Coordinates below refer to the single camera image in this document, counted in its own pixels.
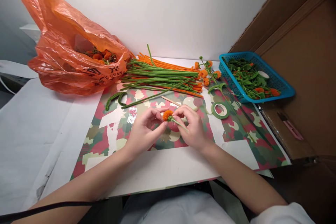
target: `person's right hand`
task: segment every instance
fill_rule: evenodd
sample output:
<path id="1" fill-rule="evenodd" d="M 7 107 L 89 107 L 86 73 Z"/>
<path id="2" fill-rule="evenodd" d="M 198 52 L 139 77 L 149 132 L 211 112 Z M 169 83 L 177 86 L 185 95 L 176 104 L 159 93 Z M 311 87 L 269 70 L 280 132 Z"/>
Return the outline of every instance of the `person's right hand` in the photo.
<path id="1" fill-rule="evenodd" d="M 176 109 L 172 114 L 173 118 L 184 125 L 181 117 L 185 116 L 188 120 L 189 125 L 187 132 L 180 125 L 177 124 L 177 127 L 181 133 L 183 140 L 191 147 L 195 148 L 198 151 L 201 151 L 211 143 L 211 140 L 205 135 L 201 117 L 189 106 L 183 105 Z"/>

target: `orange plastic bag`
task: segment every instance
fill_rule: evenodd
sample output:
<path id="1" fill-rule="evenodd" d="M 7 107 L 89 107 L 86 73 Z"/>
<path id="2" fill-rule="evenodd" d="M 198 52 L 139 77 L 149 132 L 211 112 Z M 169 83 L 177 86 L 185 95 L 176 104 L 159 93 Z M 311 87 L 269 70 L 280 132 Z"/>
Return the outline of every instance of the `orange plastic bag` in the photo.
<path id="1" fill-rule="evenodd" d="M 114 35 L 64 0 L 22 0 L 41 30 L 37 57 L 28 66 L 43 86 L 65 94 L 91 95 L 116 82 L 133 54 Z M 115 63 L 102 65 L 80 53 L 110 50 Z"/>

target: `white sleeve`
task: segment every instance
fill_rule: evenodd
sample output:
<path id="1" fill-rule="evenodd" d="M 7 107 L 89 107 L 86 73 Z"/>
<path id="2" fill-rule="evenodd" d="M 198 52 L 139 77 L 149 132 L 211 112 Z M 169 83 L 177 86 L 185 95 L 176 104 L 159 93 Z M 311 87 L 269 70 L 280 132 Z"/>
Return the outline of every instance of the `white sleeve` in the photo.
<path id="1" fill-rule="evenodd" d="M 251 220 L 251 224 L 314 224 L 306 211 L 298 203 L 287 206 L 272 206 Z"/>

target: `hand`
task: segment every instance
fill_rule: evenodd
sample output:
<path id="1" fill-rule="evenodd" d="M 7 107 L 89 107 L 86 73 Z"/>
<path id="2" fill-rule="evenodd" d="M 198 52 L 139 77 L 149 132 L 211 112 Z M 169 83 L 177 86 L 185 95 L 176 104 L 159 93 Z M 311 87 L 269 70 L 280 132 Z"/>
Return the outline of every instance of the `hand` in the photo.
<path id="1" fill-rule="evenodd" d="M 176 109 L 172 114 L 173 118 L 184 125 L 181 117 L 185 116 L 188 120 L 189 125 L 187 132 L 180 125 L 177 125 L 183 140 L 191 147 L 195 148 L 198 151 L 201 151 L 209 144 L 212 143 L 207 136 L 205 135 L 201 117 L 189 106 L 183 105 Z"/>
<path id="2" fill-rule="evenodd" d="M 137 117 L 133 123 L 131 134 L 122 148 L 128 155 L 135 158 L 141 152 L 147 151 L 153 143 L 163 134 L 168 125 L 163 121 L 161 112 L 168 108 L 147 109 L 140 117 Z M 155 130 L 151 130 L 154 124 L 160 124 Z"/>

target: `forearm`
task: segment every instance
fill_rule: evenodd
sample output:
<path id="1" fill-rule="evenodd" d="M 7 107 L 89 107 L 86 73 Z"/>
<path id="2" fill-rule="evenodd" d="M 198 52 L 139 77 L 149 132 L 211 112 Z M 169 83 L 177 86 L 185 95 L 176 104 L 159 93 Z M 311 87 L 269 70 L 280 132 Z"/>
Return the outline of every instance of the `forearm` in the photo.
<path id="1" fill-rule="evenodd" d="M 254 213 L 260 214 L 274 205 L 287 205 L 277 191 L 249 167 L 209 144 L 201 154 L 219 172 L 231 190 Z"/>
<path id="2" fill-rule="evenodd" d="M 131 161 L 132 158 L 121 149 L 43 198 L 31 208 L 62 201 L 96 201 L 113 186 L 117 176 Z M 89 209 L 89 206 L 57 208 L 18 220 L 15 224 L 77 223 Z"/>

